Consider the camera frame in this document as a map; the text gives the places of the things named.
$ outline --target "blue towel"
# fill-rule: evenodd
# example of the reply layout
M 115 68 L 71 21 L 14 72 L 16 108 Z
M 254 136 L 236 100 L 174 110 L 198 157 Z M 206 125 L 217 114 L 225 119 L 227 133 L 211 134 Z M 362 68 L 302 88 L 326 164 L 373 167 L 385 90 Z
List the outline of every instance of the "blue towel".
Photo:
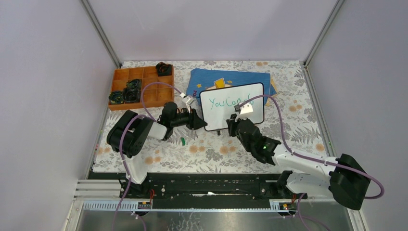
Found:
M 264 85 L 264 94 L 275 95 L 276 91 L 273 88 L 269 73 L 258 72 L 241 72 L 241 71 L 213 71 L 205 69 L 193 69 L 187 94 L 197 97 L 200 102 L 200 92 L 208 89 L 222 88 L 224 86 L 238 86 L 250 83 L 262 83 Z M 267 103 L 267 98 L 264 98 L 264 104 Z

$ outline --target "gray wall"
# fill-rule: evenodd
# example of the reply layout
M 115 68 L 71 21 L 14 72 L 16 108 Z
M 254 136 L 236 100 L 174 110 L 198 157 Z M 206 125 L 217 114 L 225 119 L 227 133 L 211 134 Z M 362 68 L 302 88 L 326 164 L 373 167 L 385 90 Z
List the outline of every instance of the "gray wall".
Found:
M 338 154 L 385 186 L 365 200 L 370 230 L 403 230 L 408 203 L 408 1 L 346 1 L 310 65 Z M 368 195 L 378 193 L 372 183 Z
M 59 230 L 114 65 L 78 0 L 0 3 L 0 230 Z
M 336 0 L 90 3 L 122 61 L 304 60 Z

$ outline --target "flower pattern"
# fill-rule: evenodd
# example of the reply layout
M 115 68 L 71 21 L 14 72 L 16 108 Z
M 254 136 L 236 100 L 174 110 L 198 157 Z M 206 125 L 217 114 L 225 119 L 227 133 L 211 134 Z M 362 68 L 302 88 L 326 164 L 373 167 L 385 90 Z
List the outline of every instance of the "flower pattern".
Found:
M 175 86 L 185 91 L 190 71 L 195 68 L 208 70 L 230 70 L 266 72 L 271 74 L 277 86 L 275 96 L 283 115 L 285 137 L 288 144 L 296 149 L 316 155 L 326 155 L 316 113 L 311 104 L 309 92 L 298 61 L 174 61 Z M 157 62 L 124 62 L 122 68 L 154 66 Z M 181 98 L 176 94 L 175 103 L 181 108 Z M 192 105 L 201 115 L 197 102 Z M 162 107 L 149 108 L 153 117 L 158 118 Z M 146 114 L 144 109 L 133 110 Z M 92 167 L 94 172 L 124 172 L 119 153 L 106 143 L 106 136 L 125 111 L 108 111 L 102 140 L 95 152 Z M 282 140 L 278 112 L 275 104 L 268 100 L 265 106 L 265 121 L 257 125 L 263 135 Z M 237 138 L 228 136 L 222 130 L 206 132 L 203 128 L 191 131 L 186 127 L 174 128 L 173 136 L 166 142 L 148 138 L 140 152 L 149 172 L 222 172 L 222 173 L 278 173 L 285 168 L 262 164 L 246 152 Z

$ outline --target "whiteboard black frame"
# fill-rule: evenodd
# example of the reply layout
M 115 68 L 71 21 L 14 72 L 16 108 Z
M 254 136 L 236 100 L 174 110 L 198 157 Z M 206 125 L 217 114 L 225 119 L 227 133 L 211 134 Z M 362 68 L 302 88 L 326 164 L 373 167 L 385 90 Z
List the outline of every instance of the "whiteboard black frame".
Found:
M 253 84 L 262 84 L 262 94 L 265 94 L 265 90 L 264 90 L 264 84 L 261 82 L 257 82 L 257 83 L 248 83 L 248 84 L 242 84 L 242 85 L 238 85 L 238 86 L 232 86 L 232 87 L 227 87 L 227 88 L 236 88 L 236 87 L 242 87 L 242 86 L 247 86 L 247 85 L 253 85 Z M 201 107 L 201 118 L 203 118 L 204 120 L 204 110 L 203 110 L 203 103 L 201 102 L 201 93 L 205 92 L 205 91 L 212 91 L 212 90 L 221 90 L 221 89 L 225 89 L 225 88 L 218 88 L 218 89 L 210 89 L 210 90 L 203 90 L 200 92 L 199 96 L 200 96 L 200 107 Z M 262 109 L 263 109 L 263 117 L 262 117 L 262 121 L 259 123 L 255 123 L 255 124 L 262 124 L 265 121 L 265 104 L 264 102 L 264 97 L 262 97 Z M 219 130 L 223 130 L 223 129 L 227 129 L 227 128 L 220 128 L 220 129 L 214 129 L 214 130 L 207 130 L 205 129 L 206 126 L 204 126 L 204 130 L 205 131 L 219 131 Z

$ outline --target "orange wooden organizer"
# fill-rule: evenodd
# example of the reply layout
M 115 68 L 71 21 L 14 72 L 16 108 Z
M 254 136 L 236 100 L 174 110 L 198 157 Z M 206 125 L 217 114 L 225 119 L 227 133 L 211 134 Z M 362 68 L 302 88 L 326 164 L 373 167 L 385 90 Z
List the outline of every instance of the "orange wooden organizer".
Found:
M 153 82 L 164 82 L 174 86 L 174 67 L 172 68 L 172 75 L 160 77 L 157 76 L 155 66 L 117 69 L 115 70 L 114 78 L 112 80 L 111 92 L 123 90 L 123 88 L 126 87 L 126 83 L 133 79 L 141 80 L 141 90 L 143 90 L 146 85 Z M 164 84 L 150 85 L 144 91 L 143 100 L 146 107 L 161 107 L 166 102 L 174 102 L 174 89 Z M 111 104 L 109 102 L 108 107 L 111 111 L 115 111 L 143 108 L 143 105 L 141 102 L 123 104 Z

